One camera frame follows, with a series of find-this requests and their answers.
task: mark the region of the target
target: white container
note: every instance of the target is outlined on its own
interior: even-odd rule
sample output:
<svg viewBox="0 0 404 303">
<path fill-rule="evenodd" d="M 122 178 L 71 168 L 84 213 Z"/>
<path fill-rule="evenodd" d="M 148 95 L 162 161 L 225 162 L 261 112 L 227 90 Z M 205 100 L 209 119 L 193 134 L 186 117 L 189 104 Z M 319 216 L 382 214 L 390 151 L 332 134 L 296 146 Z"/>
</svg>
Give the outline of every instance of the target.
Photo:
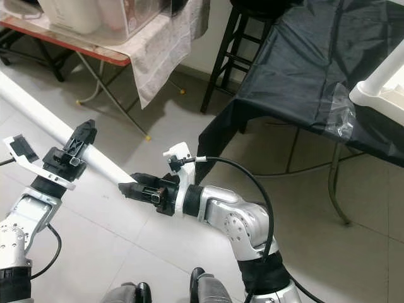
<svg viewBox="0 0 404 303">
<path fill-rule="evenodd" d="M 39 0 L 50 22 L 89 41 L 121 44 L 170 4 L 170 0 Z"/>
</svg>

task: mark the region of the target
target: black plastic sheet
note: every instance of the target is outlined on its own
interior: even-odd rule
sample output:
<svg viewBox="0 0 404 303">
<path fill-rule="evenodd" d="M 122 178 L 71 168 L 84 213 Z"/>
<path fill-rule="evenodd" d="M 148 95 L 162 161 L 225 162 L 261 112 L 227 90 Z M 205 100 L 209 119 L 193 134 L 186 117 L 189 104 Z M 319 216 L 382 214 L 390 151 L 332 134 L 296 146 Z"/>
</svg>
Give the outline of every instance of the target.
<svg viewBox="0 0 404 303">
<path fill-rule="evenodd" d="M 348 98 L 403 39 L 404 6 L 387 0 L 306 0 L 289 9 L 233 101 L 200 134 L 198 155 L 221 154 L 246 121 L 272 116 L 404 167 L 404 128 Z M 197 164 L 197 184 L 212 167 Z"/>
</svg>

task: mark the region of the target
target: white tube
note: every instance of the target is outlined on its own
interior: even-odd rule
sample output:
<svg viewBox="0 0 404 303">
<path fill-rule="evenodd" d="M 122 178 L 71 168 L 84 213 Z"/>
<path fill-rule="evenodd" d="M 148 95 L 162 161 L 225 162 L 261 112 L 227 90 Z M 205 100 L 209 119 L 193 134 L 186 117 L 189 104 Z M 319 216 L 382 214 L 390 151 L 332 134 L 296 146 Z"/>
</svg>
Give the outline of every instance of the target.
<svg viewBox="0 0 404 303">
<path fill-rule="evenodd" d="M 56 117 L 2 72 L 0 72 L 0 98 L 26 115 L 29 120 L 50 134 L 62 145 L 66 144 L 73 133 L 73 130 L 66 123 Z M 135 182 L 130 175 L 125 173 L 125 171 L 92 145 L 88 146 L 84 151 L 82 159 L 115 184 Z"/>
<path fill-rule="evenodd" d="M 360 84 L 360 89 L 367 95 L 378 96 L 383 85 L 404 65 L 404 40 L 391 54 Z"/>
</svg>

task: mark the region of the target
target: black stool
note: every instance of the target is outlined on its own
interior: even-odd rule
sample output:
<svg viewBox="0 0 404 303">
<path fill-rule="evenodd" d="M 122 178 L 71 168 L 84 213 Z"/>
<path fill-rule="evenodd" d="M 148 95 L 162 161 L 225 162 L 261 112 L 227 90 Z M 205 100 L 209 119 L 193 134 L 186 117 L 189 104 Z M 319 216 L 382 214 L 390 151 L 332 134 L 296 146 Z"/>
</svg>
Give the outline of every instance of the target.
<svg viewBox="0 0 404 303">
<path fill-rule="evenodd" d="M 249 67 L 253 63 L 252 61 L 237 55 L 241 40 L 246 39 L 252 41 L 259 44 L 261 47 L 262 43 L 270 32 L 273 22 L 283 14 L 287 7 L 287 3 L 290 2 L 290 0 L 230 0 L 230 2 L 233 5 L 232 12 L 230 14 L 229 21 L 227 22 L 222 44 L 220 45 L 215 66 L 213 67 L 213 71 L 209 79 L 208 88 L 206 89 L 205 96 L 203 97 L 201 112 L 206 112 L 210 97 L 215 88 L 233 95 L 233 93 L 227 88 L 232 69 L 235 68 L 247 73 Z M 250 18 L 254 18 L 255 20 L 259 20 L 264 23 L 263 33 L 260 39 L 244 33 L 248 19 Z M 237 30 L 235 31 L 239 19 L 240 22 Z M 227 50 L 232 41 L 232 48 L 230 52 L 228 52 Z M 226 64 L 223 65 L 225 57 L 227 57 L 228 60 Z M 248 66 L 248 68 L 245 68 L 238 63 Z M 220 86 L 218 86 L 216 84 L 217 79 L 223 72 L 223 80 Z"/>
</svg>

